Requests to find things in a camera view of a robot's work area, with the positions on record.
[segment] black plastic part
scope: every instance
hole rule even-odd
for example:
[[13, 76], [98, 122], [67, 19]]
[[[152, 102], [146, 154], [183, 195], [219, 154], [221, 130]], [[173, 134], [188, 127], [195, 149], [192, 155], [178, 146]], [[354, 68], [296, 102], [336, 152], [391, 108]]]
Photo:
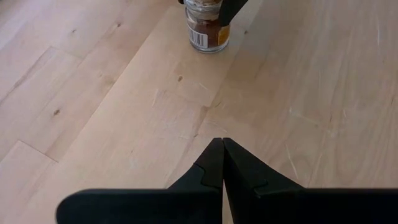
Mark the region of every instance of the black plastic part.
[[224, 181], [234, 223], [261, 221], [268, 211], [257, 205], [267, 194], [303, 189], [232, 139], [224, 139], [224, 145]]
[[223, 157], [222, 139], [214, 139], [168, 189], [75, 193], [58, 206], [58, 224], [221, 223]]
[[224, 181], [235, 224], [397, 223], [398, 190], [305, 189], [224, 139]]
[[396, 189], [305, 189], [232, 139], [214, 139], [165, 190], [84, 190], [58, 224], [222, 223], [223, 179], [235, 224], [398, 223]]
[[[242, 9], [248, 0], [224, 0], [221, 4], [220, 14], [218, 19], [222, 27], [228, 26], [232, 19]], [[180, 4], [184, 4], [183, 0], [178, 0]]]

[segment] barcode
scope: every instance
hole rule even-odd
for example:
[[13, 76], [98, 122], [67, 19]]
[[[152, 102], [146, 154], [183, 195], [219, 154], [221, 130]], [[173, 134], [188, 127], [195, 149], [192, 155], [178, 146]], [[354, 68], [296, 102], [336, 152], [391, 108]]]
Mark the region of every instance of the barcode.
[[206, 34], [201, 34], [196, 31], [194, 31], [191, 27], [189, 27], [189, 39], [193, 44], [195, 44], [198, 47], [202, 48], [207, 48], [207, 35]]

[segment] wood grain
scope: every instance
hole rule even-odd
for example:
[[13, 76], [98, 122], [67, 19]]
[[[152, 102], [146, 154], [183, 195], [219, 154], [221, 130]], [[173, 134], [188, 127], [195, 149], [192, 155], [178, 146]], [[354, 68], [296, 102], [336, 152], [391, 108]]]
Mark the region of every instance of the wood grain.
[[29, 128], [80, 62], [72, 55], [48, 49], [25, 80], [0, 103], [0, 159]]
[[16, 142], [0, 162], [0, 223], [12, 223], [40, 189], [56, 162], [23, 142]]
[[59, 161], [170, 3], [134, 1], [21, 138]]
[[[0, 1], [0, 218], [53, 223], [81, 189], [168, 187], [214, 137], [305, 187], [397, 187], [397, 12], [248, 1], [205, 55], [175, 0]], [[32, 170], [7, 182], [14, 157]]]

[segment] wooden floor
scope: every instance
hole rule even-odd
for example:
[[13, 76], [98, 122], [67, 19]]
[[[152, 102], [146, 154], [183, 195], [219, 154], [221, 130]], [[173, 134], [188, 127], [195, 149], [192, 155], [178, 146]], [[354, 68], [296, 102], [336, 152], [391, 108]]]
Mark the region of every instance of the wooden floor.
[[252, 0], [205, 55], [176, 0], [0, 1], [0, 223], [168, 187], [214, 137], [306, 187], [398, 187], [397, 21], [395, 0]]

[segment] glass jar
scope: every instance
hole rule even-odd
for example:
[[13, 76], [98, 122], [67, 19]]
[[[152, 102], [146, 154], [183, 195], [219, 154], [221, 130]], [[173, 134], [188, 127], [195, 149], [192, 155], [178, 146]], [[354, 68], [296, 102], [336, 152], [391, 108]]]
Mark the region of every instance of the glass jar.
[[194, 48], [215, 53], [228, 45], [230, 25], [221, 27], [218, 15], [222, 0], [184, 0], [189, 39]]

